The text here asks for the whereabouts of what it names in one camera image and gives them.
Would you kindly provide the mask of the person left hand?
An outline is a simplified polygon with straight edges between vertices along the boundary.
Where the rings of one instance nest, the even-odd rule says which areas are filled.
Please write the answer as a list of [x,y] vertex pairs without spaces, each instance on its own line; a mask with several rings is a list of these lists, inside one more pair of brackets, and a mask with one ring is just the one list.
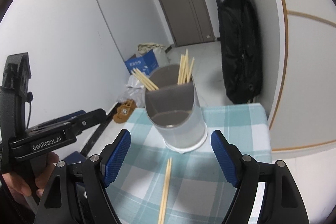
[[59,155],[54,152],[49,152],[47,154],[47,164],[36,178],[34,178],[33,172],[29,172],[27,175],[23,173],[17,174],[16,172],[4,173],[2,174],[2,187],[9,190],[9,195],[16,203],[31,210],[31,206],[26,198],[31,197],[33,193],[41,198],[48,180],[54,171],[55,165],[59,160]]

